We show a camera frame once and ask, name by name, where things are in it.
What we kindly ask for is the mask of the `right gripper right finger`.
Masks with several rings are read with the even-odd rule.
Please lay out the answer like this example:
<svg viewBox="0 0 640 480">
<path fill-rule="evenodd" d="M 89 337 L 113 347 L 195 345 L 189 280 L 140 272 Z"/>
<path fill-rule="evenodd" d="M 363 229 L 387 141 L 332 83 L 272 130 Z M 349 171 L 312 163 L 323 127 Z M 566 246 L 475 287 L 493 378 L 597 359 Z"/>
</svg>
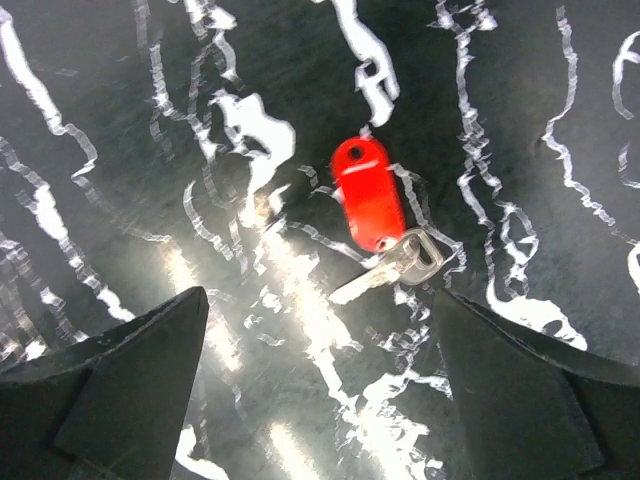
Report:
<svg viewBox="0 0 640 480">
<path fill-rule="evenodd" d="M 432 313 L 473 478 L 638 478 L 638 367 L 448 289 Z"/>
</svg>

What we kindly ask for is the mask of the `red key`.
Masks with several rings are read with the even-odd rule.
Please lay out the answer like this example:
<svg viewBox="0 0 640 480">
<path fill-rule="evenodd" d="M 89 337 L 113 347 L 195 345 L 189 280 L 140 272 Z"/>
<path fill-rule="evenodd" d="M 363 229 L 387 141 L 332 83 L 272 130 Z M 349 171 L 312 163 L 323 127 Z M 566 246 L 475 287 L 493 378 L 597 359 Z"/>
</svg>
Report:
<svg viewBox="0 0 640 480">
<path fill-rule="evenodd" d="M 422 228 L 406 226 L 388 153 L 374 138 L 352 137 L 334 151 L 330 170 L 342 193 L 352 239 L 380 256 L 375 266 L 336 289 L 329 300 L 344 305 L 366 291 L 401 282 L 415 286 L 439 272 L 444 256 Z"/>
</svg>

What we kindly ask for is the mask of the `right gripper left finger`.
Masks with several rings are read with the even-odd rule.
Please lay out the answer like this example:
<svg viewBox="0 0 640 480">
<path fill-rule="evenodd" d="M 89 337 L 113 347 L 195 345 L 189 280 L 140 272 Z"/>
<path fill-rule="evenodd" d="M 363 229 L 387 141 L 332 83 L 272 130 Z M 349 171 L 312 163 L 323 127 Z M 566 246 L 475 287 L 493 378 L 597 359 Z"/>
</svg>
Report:
<svg viewBox="0 0 640 480">
<path fill-rule="evenodd" d="M 191 287 L 133 320 L 1 372 L 4 479 L 167 479 L 208 321 Z"/>
</svg>

